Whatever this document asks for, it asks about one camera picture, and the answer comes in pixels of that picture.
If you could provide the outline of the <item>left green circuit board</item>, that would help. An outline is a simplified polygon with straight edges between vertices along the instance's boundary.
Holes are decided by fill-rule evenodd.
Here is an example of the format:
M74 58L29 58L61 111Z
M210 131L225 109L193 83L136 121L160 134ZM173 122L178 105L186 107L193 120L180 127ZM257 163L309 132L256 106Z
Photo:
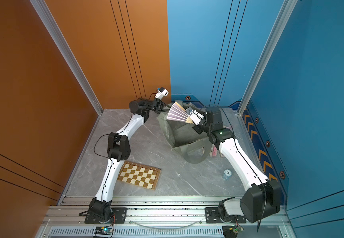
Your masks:
M108 238L113 235L113 227L99 226L95 228L94 235L96 237Z

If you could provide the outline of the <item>right green circuit board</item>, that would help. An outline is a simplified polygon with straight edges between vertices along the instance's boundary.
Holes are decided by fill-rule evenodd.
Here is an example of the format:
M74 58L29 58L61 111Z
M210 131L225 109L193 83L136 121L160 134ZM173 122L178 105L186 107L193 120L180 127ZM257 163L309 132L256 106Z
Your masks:
M222 226L224 238L237 238L239 232L242 232L242 228Z

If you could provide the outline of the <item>left aluminium frame post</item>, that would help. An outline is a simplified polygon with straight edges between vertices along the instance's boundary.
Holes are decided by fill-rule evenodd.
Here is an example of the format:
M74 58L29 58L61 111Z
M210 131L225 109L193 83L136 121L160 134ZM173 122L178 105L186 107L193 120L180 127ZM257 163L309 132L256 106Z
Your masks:
M64 60L90 101L92 107L96 113L101 116L103 113L103 108L94 93L91 85L89 84L82 68L80 67L76 57L74 56L69 44L67 43L61 29L56 23L55 18L53 17L50 9L43 0L30 0L32 6L34 7L36 13L40 17L42 23L46 27L48 33L50 34L52 40L56 44L60 53L62 54Z

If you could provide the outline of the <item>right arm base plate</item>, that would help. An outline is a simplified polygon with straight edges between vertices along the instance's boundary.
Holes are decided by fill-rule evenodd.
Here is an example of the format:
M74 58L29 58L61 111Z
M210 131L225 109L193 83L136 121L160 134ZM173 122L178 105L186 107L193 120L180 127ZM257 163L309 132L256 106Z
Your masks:
M234 215L230 217L221 216L218 207L206 207L205 208L205 219L207 224L245 224L247 222L246 218L239 215Z

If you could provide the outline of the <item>pink patterned folding fan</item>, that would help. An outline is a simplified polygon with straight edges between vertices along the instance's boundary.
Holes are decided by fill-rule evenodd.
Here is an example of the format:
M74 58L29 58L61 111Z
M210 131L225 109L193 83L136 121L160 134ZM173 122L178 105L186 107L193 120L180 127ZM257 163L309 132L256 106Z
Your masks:
M211 157L216 157L218 154L218 150L215 145L212 144L211 151L210 151L210 156Z

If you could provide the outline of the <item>olive green tote bag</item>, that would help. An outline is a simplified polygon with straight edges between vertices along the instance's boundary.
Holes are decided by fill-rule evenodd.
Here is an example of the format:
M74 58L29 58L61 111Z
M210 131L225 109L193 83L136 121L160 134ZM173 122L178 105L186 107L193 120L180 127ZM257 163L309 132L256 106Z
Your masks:
M212 144L205 132L198 134L193 124L170 121L167 112L157 116L160 128L172 151L180 154L191 164L203 162L210 154Z

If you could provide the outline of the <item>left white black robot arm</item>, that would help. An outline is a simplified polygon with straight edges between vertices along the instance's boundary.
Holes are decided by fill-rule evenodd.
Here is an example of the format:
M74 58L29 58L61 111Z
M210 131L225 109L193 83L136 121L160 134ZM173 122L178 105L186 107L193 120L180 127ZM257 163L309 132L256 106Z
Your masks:
M117 132L111 132L107 135L107 168L98 192L91 200L88 211L86 211L86 224L105 224L112 221L111 203L113 191L121 167L131 153L130 138L147 121L151 111L159 114L165 106L165 103L157 98L154 100L137 99L132 101L129 103L130 120Z

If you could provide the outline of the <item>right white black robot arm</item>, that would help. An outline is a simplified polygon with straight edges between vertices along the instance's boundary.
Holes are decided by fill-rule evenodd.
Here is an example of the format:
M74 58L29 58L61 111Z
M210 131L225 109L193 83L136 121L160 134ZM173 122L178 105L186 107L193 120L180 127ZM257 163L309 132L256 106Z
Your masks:
M224 126L222 110L208 108L202 112L190 109L187 112L194 123L192 128L198 134L207 134L209 141L230 162L245 190L241 199L233 197L219 203L220 218L224 222L230 222L237 216L242 216L250 223L260 224L262 219L279 213L279 182L268 178L246 155L233 129Z

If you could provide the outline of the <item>aluminium front rail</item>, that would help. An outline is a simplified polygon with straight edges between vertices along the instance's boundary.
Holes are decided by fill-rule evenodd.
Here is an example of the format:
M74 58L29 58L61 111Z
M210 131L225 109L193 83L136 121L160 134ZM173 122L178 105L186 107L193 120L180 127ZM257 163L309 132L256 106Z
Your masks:
M113 227L110 238L224 238L222 226L239 227L237 238L293 238L294 229L284 210L260 225L207 224L206 207L217 207L221 196L116 196L111 207L127 208L124 224L85 224L88 196L67 196L49 207L38 238L97 238L96 227Z

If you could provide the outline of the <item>aluminium frame post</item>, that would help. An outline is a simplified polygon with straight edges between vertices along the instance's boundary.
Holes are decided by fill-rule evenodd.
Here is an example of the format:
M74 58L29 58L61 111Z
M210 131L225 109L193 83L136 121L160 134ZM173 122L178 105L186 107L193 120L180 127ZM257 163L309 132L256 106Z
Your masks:
M91 85L89 84L82 68L80 67L76 57L74 56L69 44L67 43L61 29L56 23L55 18L53 17L50 9L43 0L30 0L32 6L34 7L36 13L40 17L42 23L46 27L48 33L50 34L52 40L56 44L60 53L62 54L64 60L90 101L92 107L96 113L101 116L103 113L103 108L94 93Z
M257 62L257 65L254 69L254 72L250 78L250 81L246 87L240 105L238 107L238 115L242 116L245 111L259 81L260 78L270 60L270 57L292 15L292 12L297 4L298 0L285 0L282 4L282 7L278 13L278 16L274 22L274 25L271 29L269 37L266 41L266 44L263 48L263 51L260 55L260 58Z

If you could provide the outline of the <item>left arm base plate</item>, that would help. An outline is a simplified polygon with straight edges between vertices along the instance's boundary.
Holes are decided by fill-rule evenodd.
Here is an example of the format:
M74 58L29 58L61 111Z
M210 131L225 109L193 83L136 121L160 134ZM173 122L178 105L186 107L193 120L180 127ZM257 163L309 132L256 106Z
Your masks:
M127 215L127 208L114 207L103 211L94 211L90 208L87 212L85 224L124 224Z

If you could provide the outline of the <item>wooden chessboard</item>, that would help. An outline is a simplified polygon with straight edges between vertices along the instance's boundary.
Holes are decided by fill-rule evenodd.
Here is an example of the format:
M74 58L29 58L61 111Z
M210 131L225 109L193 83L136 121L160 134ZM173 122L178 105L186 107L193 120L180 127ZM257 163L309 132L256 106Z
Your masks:
M120 169L117 180L155 190L161 175L161 169L134 162L125 162Z

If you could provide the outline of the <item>green circuit board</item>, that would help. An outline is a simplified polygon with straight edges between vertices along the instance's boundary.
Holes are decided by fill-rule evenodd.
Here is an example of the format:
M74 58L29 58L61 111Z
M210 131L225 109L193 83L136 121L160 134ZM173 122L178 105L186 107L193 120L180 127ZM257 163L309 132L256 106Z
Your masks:
M222 226L224 238L237 238L239 232L242 232L242 228Z
M113 235L113 227L99 226L95 228L94 235L96 237L108 238Z

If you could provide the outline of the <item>right aluminium frame post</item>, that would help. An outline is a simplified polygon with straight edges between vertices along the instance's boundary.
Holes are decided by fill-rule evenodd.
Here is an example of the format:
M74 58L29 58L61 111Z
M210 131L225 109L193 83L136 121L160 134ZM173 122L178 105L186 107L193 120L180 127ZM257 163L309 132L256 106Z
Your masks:
M260 58L257 62L257 65L254 69L254 72L250 78L250 81L246 87L240 105L238 107L238 115L242 116L245 111L259 81L260 78L270 60L270 57L292 15L292 12L297 4L298 0L285 0L282 4L282 7L278 13L278 16L274 22L274 25L271 29L269 37L266 41L266 44L263 48L263 51L260 55Z

